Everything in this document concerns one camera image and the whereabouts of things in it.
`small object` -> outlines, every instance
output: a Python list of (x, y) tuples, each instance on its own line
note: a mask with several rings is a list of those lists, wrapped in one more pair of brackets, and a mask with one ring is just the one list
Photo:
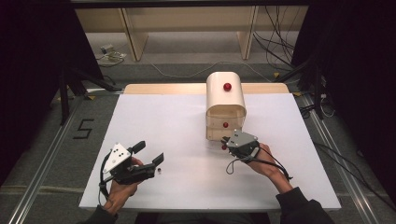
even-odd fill
[(111, 44), (107, 44), (100, 47), (100, 50), (102, 51), (103, 54), (108, 54), (114, 52), (114, 47)]
[(223, 86), (223, 89), (225, 90), (225, 91), (230, 91), (231, 90), (231, 87), (232, 87), (232, 85), (230, 84), (230, 83), (225, 83), (224, 84), (224, 86)]

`wire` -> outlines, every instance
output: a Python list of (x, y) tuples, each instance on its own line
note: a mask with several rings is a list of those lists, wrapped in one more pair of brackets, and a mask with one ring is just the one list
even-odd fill
[(298, 14), (300, 13), (300, 9), (301, 9), (301, 8), (298, 7), (297, 13), (296, 13), (296, 15), (294, 16), (294, 19), (293, 19), (293, 21), (291, 22), (291, 25), (289, 26), (288, 32), (286, 33), (286, 37), (285, 37), (286, 43), (288, 42), (288, 35), (289, 35), (290, 30), (291, 30), (291, 27), (292, 27), (293, 24), (295, 23), (295, 21), (296, 21), (296, 19), (297, 19), (297, 16), (298, 16)]
[(99, 202), (99, 205), (100, 205), (101, 207), (103, 207), (103, 206), (102, 206), (102, 203), (100, 202), (100, 192), (101, 192), (101, 191), (99, 190), (99, 193), (98, 193), (98, 202)]
[(112, 60), (116, 59), (116, 60), (118, 61), (118, 62), (113, 63), (113, 64), (111, 64), (111, 65), (99, 64), (99, 66), (101, 66), (101, 67), (113, 67), (113, 66), (116, 66), (116, 65), (118, 65), (118, 64), (124, 62), (123, 57), (121, 57), (121, 56), (115, 56), (115, 55), (122, 55), (122, 54), (120, 54), (119, 52), (113, 51), (113, 52), (110, 52), (110, 53), (107, 53), (107, 54), (103, 55), (103, 56), (100, 57), (100, 58), (97, 58), (96, 61), (101, 61), (101, 60), (103, 60), (104, 58), (106, 58), (108, 61), (109, 61), (110, 59), (112, 59)]
[[(291, 68), (294, 67), (294, 66), (291, 65), (290, 63), (286, 62), (285, 60), (281, 59), (279, 56), (277, 56), (276, 54), (274, 54), (271, 50), (269, 50), (269, 44), (270, 44), (270, 42), (272, 41), (272, 40), (271, 40), (272, 37), (271, 37), (270, 41), (268, 41), (267, 47), (265, 47), (264, 44), (263, 44), (262, 42), (260, 42), (260, 40), (257, 38), (257, 36), (256, 36), (255, 34), (253, 34), (253, 36), (254, 36), (254, 38), (256, 39), (256, 41), (259, 43), (259, 45), (260, 45), (263, 49), (265, 49), (265, 51), (266, 51), (267, 53), (270, 53), (272, 56), (278, 58), (282, 63), (288, 65), (289, 67), (291, 67)], [(268, 54), (266, 54), (266, 59), (267, 59), (267, 62), (269, 63)]]
[(103, 77), (107, 77), (108, 79), (110, 79), (111, 83), (115, 86), (116, 82), (113, 80), (113, 78), (111, 78), (110, 76), (103, 76)]
[[(389, 206), (390, 209), (392, 209), (394, 212), (396, 212), (396, 208), (389, 202), (387, 202), (381, 195), (379, 195), (379, 193), (377, 193), (365, 180), (363, 174), (361, 173), (361, 170), (358, 168), (358, 166), (353, 163), (352, 161), (350, 161), (349, 159), (347, 159), (346, 157), (342, 156), (340, 153), (338, 153), (337, 151), (335, 151), (334, 149), (332, 149), (331, 147), (325, 146), (323, 144), (317, 143), (315, 141), (312, 141), (314, 143), (315, 146), (317, 146), (323, 153), (325, 153), (325, 155), (327, 155), (328, 157), (330, 157), (335, 163), (337, 163), (339, 166), (341, 166), (345, 171), (347, 171), (348, 173), (350, 173), (356, 180), (358, 180), (359, 182), (361, 182), (363, 184), (364, 187), (366, 187), (368, 190), (370, 190), (376, 197), (379, 198), (379, 200), (381, 200), (383, 203), (385, 203), (387, 206)], [(329, 149), (332, 153), (334, 153), (334, 155), (340, 157), (342, 160), (347, 161), (348, 163), (350, 163), (359, 173), (360, 177), (357, 177), (355, 174), (353, 174), (350, 170), (348, 170), (343, 164), (341, 164), (339, 161), (337, 161), (335, 158), (332, 157), (332, 155), (330, 155), (330, 153), (328, 153), (324, 147), (326, 147), (327, 149)]]
[[(272, 43), (272, 44), (276, 44), (276, 45), (284, 45), (284, 44), (282, 44), (282, 43), (276, 42), (276, 41), (274, 41), (274, 40), (266, 39), (266, 38), (260, 36), (260, 35), (257, 33), (257, 31), (255, 31), (254, 34), (255, 34), (259, 39), (261, 39), (261, 40), (268, 41), (268, 42), (270, 42), (270, 43)], [(284, 46), (285, 46), (286, 48), (289, 48), (289, 49), (294, 49), (294, 46), (292, 46), (292, 45), (284, 45)]]
[(299, 107), (300, 113), (303, 116), (303, 119), (309, 119), (310, 117), (310, 111), (315, 109), (315, 105), (308, 105), (308, 106), (303, 106)]
[[(235, 62), (218, 62), (218, 63), (214, 63), (212, 65), (210, 65), (209, 67), (207, 67), (206, 69), (203, 69), (199, 72), (196, 72), (194, 74), (191, 75), (187, 75), (187, 76), (175, 76), (175, 75), (169, 75), (169, 74), (165, 74), (164, 72), (162, 72), (154, 63), (150, 63), (161, 75), (165, 76), (165, 77), (195, 77), (209, 69), (211, 69), (212, 67), (221, 64), (221, 63), (235, 63)], [(247, 66), (248, 68), (250, 68), (251, 71), (253, 71), (254, 73), (256, 73), (257, 75), (263, 77), (267, 82), (272, 82), (271, 80), (269, 80), (267, 77), (265, 77), (264, 75), (260, 74), (259, 72), (257, 72), (256, 70), (254, 70), (250, 65), (248, 65), (247, 63), (236, 63), (236, 64), (243, 64), (245, 66)]]
[(227, 168), (225, 169), (225, 172), (228, 174), (228, 175), (232, 175), (233, 174), (233, 164), (236, 162), (236, 161), (242, 161), (242, 159), (235, 159), (235, 160), (233, 160), (233, 161), (231, 161), (230, 163), (228, 163), (228, 165), (227, 165)]
[(256, 158), (253, 158), (252, 156), (248, 155), (248, 156), (246, 156), (245, 158), (242, 158), (242, 159), (235, 159), (235, 160), (231, 161), (230, 163), (228, 163), (227, 168), (226, 168), (226, 170), (225, 170), (225, 171), (227, 172), (227, 174), (228, 174), (228, 175), (232, 175), (232, 174), (233, 174), (233, 164), (234, 164), (236, 161), (257, 161), (257, 162), (264, 163), (264, 164), (267, 164), (267, 165), (275, 166), (276, 168), (278, 168), (279, 170), (282, 171), (283, 175), (286, 177), (286, 179), (287, 179), (288, 181), (291, 180), (291, 179), (293, 179), (293, 177), (289, 177), (289, 174), (288, 174), (288, 172), (286, 171), (285, 167), (284, 167), (273, 155), (271, 155), (271, 153), (269, 153), (267, 150), (265, 150), (265, 149), (262, 148), (262, 147), (260, 147), (260, 149), (263, 150), (264, 152), (266, 152), (272, 159), (274, 159), (274, 161), (276, 161), (277, 164), (276, 164), (276, 163), (269, 162), (269, 161), (258, 160), (258, 159), (256, 159)]
[(285, 82), (285, 84), (286, 84), (286, 85), (289, 85), (289, 84), (291, 84), (291, 83), (298, 82), (298, 81), (300, 81), (300, 79), (297, 79), (297, 80), (294, 80), (294, 81), (290, 81), (290, 82)]
[(325, 112), (324, 109), (323, 109), (323, 100), (324, 100), (324, 99), (325, 99), (325, 98), (322, 98), (322, 99), (320, 100), (320, 109), (321, 109), (321, 111), (323, 112), (324, 116), (326, 116), (326, 117), (328, 117), (328, 118), (331, 118), (331, 117), (335, 114), (335, 110), (333, 110), (331, 114), (328, 114), (327, 112)]
[[(267, 7), (264, 7), (264, 8), (265, 8), (265, 11), (267, 12), (267, 15), (268, 15), (268, 17), (269, 17), (269, 19), (270, 19), (270, 21), (271, 21), (273, 27), (274, 27), (274, 32), (275, 32), (276, 35), (279, 37), (280, 42), (281, 42), (283, 45), (289, 45), (289, 43), (287, 43), (287, 42), (282, 38), (282, 35), (281, 35), (281, 33), (280, 33), (280, 24), (279, 24), (279, 21), (278, 21), (278, 20), (279, 20), (279, 7), (276, 7), (276, 23), (274, 23), (274, 21), (273, 21), (271, 15), (270, 15), (270, 13), (269, 13), (269, 11), (268, 11), (268, 8), (267, 8)], [(291, 56), (289, 50), (288, 50), (288, 49), (285, 50), (285, 48), (283, 48), (283, 49), (284, 49), (284, 52), (285, 52), (286, 57), (288, 58), (288, 61), (290, 61), (289, 57), (287, 56), (287, 53)]]

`red knob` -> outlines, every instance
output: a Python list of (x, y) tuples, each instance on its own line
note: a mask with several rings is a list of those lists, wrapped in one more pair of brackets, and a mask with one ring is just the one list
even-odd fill
[(224, 84), (223, 89), (224, 89), (225, 91), (230, 91), (230, 90), (231, 90), (231, 87), (232, 87), (231, 84), (227, 82), (227, 83)]

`black curtain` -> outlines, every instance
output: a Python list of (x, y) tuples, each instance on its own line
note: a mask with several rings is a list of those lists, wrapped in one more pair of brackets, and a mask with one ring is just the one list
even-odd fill
[(64, 67), (75, 66), (100, 79), (103, 76), (71, 7), (3, 0), (0, 36), (1, 184), (22, 152), (29, 149), (59, 89), (58, 76)]
[[(354, 4), (356, 6), (343, 13), (338, 21), (339, 29), (319, 55), (318, 66), (327, 79), (326, 91), (337, 115), (345, 121), (358, 149), (396, 203), (394, 7), (386, 0), (363, 0)], [(308, 9), (293, 64), (301, 64), (309, 57), (339, 6)], [(312, 78), (306, 81), (313, 83)]]

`metal rail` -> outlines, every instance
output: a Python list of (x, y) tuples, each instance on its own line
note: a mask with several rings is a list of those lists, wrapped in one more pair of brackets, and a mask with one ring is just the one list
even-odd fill
[(23, 193), (20, 201), (18, 202), (17, 206), (15, 207), (14, 212), (11, 215), (11, 218), (8, 224), (20, 224), (26, 219), (27, 214), (29, 213), (30, 208), (35, 200), (35, 196), (40, 190), (44, 179), (47, 176), (47, 173), (50, 170), (50, 167), (61, 147), (64, 136), (68, 132), (70, 128), (70, 124), (74, 119), (74, 115), (76, 114), (77, 109), (81, 105), (84, 97), (79, 96), (73, 101), (73, 106), (71, 108), (71, 113), (69, 118), (65, 121), (64, 125), (56, 133), (55, 138), (52, 140), (51, 145), (49, 146), (49, 150), (47, 151), (43, 161), (41, 162), (40, 166), (38, 167), (35, 175), (27, 187), (26, 191)]
[[(312, 105), (313, 101), (312, 99), (304, 96), (304, 103), (305, 105)], [(312, 120), (314, 121), (315, 126), (318, 129), (318, 133), (320, 134), (323, 142), (328, 147), (331, 147), (341, 155), (342, 153), (338, 148), (338, 146), (335, 144), (332, 135), (330, 134), (329, 129), (326, 126), (325, 121), (323, 119), (319, 119), (316, 113), (314, 112), (310, 112), (310, 113), (311, 113), (310, 118), (312, 118)], [(344, 160), (340, 160), (340, 158), (337, 156), (333, 156), (333, 158), (337, 162), (345, 166), (348, 170), (350, 170), (348, 164)], [(367, 197), (364, 195), (364, 192), (361, 189), (361, 185), (358, 183), (358, 181), (339, 165), (335, 164), (335, 167), (338, 173), (340, 174), (341, 178), (343, 179), (346, 189), (349, 192), (349, 196), (352, 198), (354, 204), (356, 205), (356, 208), (361, 214), (361, 218), (364, 221), (364, 223), (367, 224), (380, 223), (375, 214), (373, 207), (370, 205), (370, 202), (367, 200)]]

